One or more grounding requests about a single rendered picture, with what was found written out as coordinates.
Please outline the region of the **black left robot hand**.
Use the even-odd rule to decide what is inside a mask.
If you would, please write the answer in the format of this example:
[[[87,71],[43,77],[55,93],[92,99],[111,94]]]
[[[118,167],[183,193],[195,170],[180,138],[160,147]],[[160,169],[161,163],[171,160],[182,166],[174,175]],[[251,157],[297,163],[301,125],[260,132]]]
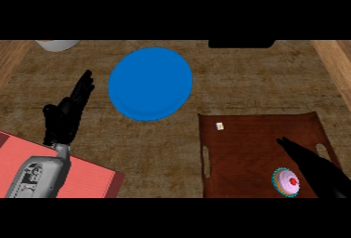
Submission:
[[[45,106],[45,145],[53,146],[56,143],[70,145],[73,143],[93,89],[92,71],[86,70],[71,95],[62,99],[58,105],[48,104]]]

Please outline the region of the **pale grey round container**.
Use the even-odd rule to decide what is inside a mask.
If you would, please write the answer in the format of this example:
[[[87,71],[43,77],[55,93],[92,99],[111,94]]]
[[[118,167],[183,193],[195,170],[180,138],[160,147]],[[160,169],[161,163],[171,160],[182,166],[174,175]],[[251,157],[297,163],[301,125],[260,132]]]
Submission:
[[[49,52],[62,52],[79,44],[79,40],[37,40],[37,44]]]

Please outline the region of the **pink rectangular placemat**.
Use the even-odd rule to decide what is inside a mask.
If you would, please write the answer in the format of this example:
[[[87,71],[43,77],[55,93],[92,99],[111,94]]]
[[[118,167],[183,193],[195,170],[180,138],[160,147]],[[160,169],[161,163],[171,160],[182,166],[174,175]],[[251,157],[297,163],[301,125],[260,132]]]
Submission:
[[[15,174],[31,156],[55,156],[55,150],[0,131],[0,197],[6,196]],[[59,198],[115,198],[126,174],[71,156],[71,168]]]

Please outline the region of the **blue round plate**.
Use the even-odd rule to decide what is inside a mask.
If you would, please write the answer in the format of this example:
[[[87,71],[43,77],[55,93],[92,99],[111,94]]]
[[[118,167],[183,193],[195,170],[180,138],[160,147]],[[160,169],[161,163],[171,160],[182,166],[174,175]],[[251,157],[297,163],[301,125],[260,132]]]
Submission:
[[[183,56],[169,48],[146,47],[118,61],[108,78],[108,96],[127,118],[158,121],[185,106],[192,86],[192,69]]]

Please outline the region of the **pink frosted cupcake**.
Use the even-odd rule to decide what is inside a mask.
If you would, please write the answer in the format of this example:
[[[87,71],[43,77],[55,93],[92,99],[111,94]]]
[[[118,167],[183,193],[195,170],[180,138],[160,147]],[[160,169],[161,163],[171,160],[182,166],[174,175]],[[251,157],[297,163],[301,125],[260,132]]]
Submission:
[[[279,167],[272,174],[272,184],[285,197],[295,197],[300,194],[301,183],[297,174],[286,167]]]

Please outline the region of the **black rectangular appliance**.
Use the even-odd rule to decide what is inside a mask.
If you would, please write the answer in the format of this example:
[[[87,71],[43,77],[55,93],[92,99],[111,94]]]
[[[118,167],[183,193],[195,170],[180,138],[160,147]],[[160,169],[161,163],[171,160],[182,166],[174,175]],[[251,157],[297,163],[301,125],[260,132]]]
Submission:
[[[226,41],[226,40],[210,40],[208,46],[211,48],[270,48],[275,44],[273,40],[263,41]]]

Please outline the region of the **brown wooden tray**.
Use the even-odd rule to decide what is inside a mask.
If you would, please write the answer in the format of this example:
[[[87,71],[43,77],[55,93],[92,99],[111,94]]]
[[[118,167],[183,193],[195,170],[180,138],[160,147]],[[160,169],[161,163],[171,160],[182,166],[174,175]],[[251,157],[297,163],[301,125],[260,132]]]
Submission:
[[[217,130],[217,123],[225,124],[225,130]],[[300,170],[278,143],[282,137],[312,151],[323,145],[332,162],[340,161],[315,112],[202,115],[199,129],[207,198],[282,197],[272,184],[272,174],[279,167]]]

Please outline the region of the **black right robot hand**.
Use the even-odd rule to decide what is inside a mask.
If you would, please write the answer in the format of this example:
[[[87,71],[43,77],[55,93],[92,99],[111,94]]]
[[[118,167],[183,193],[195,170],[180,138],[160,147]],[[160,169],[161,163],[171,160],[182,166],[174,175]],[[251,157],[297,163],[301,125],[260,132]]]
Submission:
[[[278,139],[278,143],[297,163],[316,195],[322,199],[351,199],[351,179],[335,164],[286,137]]]

